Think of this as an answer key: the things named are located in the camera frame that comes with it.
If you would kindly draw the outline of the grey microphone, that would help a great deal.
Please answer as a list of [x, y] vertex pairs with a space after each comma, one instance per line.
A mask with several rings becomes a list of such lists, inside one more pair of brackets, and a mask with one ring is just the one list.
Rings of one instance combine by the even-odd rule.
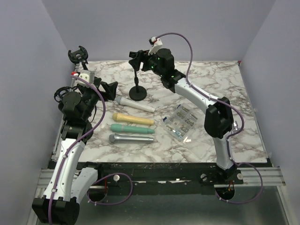
[[154, 142], [154, 138], [144, 137], [144, 136], [110, 134], [109, 142], [110, 143], [152, 143]]

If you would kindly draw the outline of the white microphone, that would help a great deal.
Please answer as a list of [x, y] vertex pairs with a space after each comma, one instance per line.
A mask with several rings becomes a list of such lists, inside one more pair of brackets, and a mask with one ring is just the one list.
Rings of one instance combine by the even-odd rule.
[[139, 109], [139, 110], [143, 110], [146, 112], [150, 112], [150, 113], [154, 113], [155, 112], [155, 108], [151, 107], [151, 106], [147, 106], [147, 105], [142, 105], [138, 102], [134, 102], [132, 100], [129, 100], [125, 97], [116, 97], [116, 102], [119, 105], [126, 105], [135, 109]]

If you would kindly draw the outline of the beige microphone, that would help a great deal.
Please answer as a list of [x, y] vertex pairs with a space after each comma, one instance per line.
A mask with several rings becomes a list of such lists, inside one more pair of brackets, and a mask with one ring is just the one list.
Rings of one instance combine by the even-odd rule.
[[154, 125], [154, 120], [130, 116], [130, 115], [124, 115], [121, 113], [114, 113], [112, 115], [112, 119], [114, 121], [120, 121], [120, 122], [128, 122], [128, 123], [135, 123], [135, 124], [142, 124], [142, 125]]

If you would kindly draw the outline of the black shock-mount round-base stand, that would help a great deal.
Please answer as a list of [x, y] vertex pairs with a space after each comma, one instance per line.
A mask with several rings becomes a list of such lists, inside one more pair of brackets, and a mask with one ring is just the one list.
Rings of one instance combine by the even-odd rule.
[[77, 51], [72, 52], [71, 50], [68, 50], [68, 57], [70, 61], [73, 64], [82, 64], [82, 67], [84, 70], [88, 70], [87, 64], [88, 64], [88, 52], [83, 46], [78, 46], [79, 49]]

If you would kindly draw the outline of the black clip microphone stand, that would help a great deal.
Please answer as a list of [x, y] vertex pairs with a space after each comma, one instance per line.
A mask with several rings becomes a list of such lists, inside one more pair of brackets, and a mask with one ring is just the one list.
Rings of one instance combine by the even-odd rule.
[[64, 104], [63, 104], [62, 102], [58, 104], [58, 109], [59, 109], [62, 113], [64, 113], [63, 107], [64, 107]]

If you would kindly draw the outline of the black tripod microphone stand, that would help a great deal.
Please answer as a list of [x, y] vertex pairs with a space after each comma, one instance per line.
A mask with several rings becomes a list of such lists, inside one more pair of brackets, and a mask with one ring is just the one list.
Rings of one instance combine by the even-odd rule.
[[65, 86], [65, 87], [61, 87], [59, 89], [56, 90], [56, 92], [54, 93], [54, 100], [57, 103], [62, 102], [63, 97], [71, 92], [71, 91], [75, 91], [76, 89], [78, 89], [78, 86], [74, 86], [74, 87], [70, 87], [70, 86]]

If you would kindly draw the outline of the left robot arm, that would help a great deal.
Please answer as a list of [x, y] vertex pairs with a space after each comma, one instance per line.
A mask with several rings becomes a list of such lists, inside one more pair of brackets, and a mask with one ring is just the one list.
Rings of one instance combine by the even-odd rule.
[[89, 117], [96, 113], [98, 101], [104, 103], [116, 98], [118, 82], [107, 84], [100, 78], [92, 82], [77, 79], [74, 87], [59, 88], [54, 99], [63, 113], [60, 131], [59, 158], [44, 194], [35, 198], [32, 209], [40, 222], [50, 225], [74, 225], [79, 216], [80, 202], [90, 186], [103, 182], [104, 174], [98, 166], [84, 166], [75, 177], [78, 160], [100, 125], [92, 125]]

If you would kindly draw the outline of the green microphone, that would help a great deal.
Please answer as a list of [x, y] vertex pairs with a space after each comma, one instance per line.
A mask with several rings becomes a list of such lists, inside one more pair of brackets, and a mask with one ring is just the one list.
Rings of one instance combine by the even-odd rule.
[[112, 124], [110, 126], [111, 131], [119, 133], [135, 133], [135, 134], [153, 134], [154, 129], [145, 127], [125, 126], [121, 124]]

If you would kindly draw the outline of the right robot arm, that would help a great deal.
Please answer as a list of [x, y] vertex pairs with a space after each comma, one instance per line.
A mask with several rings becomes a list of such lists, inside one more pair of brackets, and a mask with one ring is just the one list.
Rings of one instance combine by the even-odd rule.
[[175, 68], [174, 56], [166, 48], [149, 55], [148, 51], [130, 52], [128, 62], [134, 71], [152, 71], [160, 76], [163, 86], [173, 93], [185, 97], [205, 113], [204, 129], [213, 138], [217, 155], [216, 171], [218, 182], [225, 184], [233, 178], [230, 170], [233, 162], [230, 159], [230, 147], [226, 139], [233, 129], [233, 113], [230, 101], [226, 97], [217, 98], [207, 92], [196, 91], [186, 81], [186, 75]]

